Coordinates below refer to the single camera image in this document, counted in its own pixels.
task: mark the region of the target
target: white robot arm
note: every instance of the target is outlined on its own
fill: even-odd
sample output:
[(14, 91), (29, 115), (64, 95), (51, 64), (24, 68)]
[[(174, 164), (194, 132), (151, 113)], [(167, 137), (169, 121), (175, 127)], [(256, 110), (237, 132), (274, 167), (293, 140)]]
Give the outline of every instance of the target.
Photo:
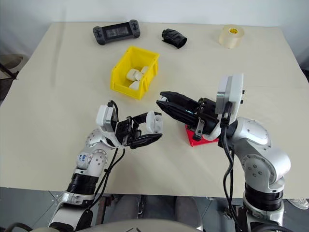
[(217, 101), (207, 98), (199, 101), (175, 92), (161, 92), (159, 107), (172, 118), (185, 123), (195, 132), (193, 139), (199, 141), (220, 138), (220, 146), (230, 160), (231, 173), (233, 150), (245, 172), (244, 207), (230, 211), (236, 221), (236, 230), (251, 232), (260, 224), (282, 225), (284, 175), (291, 162), (285, 152), (275, 147), (266, 129), (258, 122), (236, 117), (244, 91), (243, 75), (237, 74), (222, 79)]
[[(96, 184), (108, 160), (108, 152), (112, 149), (131, 149), (145, 146), (157, 141), (162, 134), (162, 118), (160, 113), (150, 111), (135, 117), (127, 117), (118, 121), (117, 105), (110, 101), (102, 105), (98, 111), (94, 129), (87, 137), (85, 147), (78, 154), (76, 168), (71, 182), (60, 198), (49, 227), (59, 231), (78, 231), (90, 227), (95, 199)], [(142, 135), (139, 125), (146, 123), (151, 134)], [(106, 180), (112, 169), (112, 164), (106, 171)]]

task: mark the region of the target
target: white table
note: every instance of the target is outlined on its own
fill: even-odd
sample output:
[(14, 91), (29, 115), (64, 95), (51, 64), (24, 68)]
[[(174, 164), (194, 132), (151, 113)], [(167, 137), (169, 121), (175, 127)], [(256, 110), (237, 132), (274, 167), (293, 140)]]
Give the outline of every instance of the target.
[[(120, 119), (161, 112), (160, 91), (214, 99), (222, 76), (244, 73), (239, 116), (256, 119), (286, 151), (292, 168), (286, 198), (309, 197), (309, 85), (279, 28), (244, 27), (240, 47), (218, 44), (223, 26), (140, 24), (141, 36), (100, 46), (92, 28), (107, 23), (54, 23), (14, 81), (0, 108), (0, 185), (64, 190), (77, 154), (101, 104), (114, 100)], [(188, 38), (177, 50), (162, 42), (163, 29)], [(160, 53), (159, 74), (139, 101), (110, 89), (112, 67), (130, 45)], [(163, 113), (164, 135), (152, 145), (127, 149), (107, 185), (108, 193), (223, 197), (228, 161), (216, 144), (190, 147), (184, 124)], [(234, 196), (244, 174), (235, 164)]]

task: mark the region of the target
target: clear tape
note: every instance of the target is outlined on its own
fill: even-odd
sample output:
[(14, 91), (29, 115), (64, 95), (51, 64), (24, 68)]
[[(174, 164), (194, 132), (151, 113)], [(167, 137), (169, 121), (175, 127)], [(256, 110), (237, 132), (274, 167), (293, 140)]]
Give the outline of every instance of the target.
[(242, 27), (237, 25), (226, 25), (223, 27), (219, 43), (226, 48), (235, 48), (239, 46), (245, 32)]

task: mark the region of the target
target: red block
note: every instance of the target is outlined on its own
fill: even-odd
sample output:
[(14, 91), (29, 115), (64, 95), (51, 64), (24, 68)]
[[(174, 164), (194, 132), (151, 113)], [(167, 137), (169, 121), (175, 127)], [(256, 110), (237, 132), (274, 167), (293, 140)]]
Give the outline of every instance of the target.
[(216, 142), (219, 141), (219, 139), (214, 139), (214, 140), (212, 140), (212, 141), (208, 141), (208, 140), (204, 139), (203, 137), (202, 137), (202, 139), (201, 139), (200, 141), (195, 141), (195, 140), (193, 139), (194, 131), (189, 130), (187, 125), (185, 125), (185, 130), (187, 131), (189, 143), (190, 143), (191, 146), (197, 146), (197, 145), (202, 145), (202, 144), (216, 143)]

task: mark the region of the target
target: yellow plastic bin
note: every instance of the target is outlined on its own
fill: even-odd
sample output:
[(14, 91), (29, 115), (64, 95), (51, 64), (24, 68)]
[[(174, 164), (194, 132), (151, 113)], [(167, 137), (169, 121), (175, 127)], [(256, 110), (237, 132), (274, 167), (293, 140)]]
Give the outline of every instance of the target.
[[(139, 47), (131, 46), (112, 69), (111, 89), (127, 94), (140, 100), (148, 91), (149, 85), (158, 73), (158, 58), (160, 54), (150, 52)], [(132, 81), (126, 78), (130, 69), (141, 70), (148, 66), (146, 73), (140, 80), (138, 90), (129, 88)]]

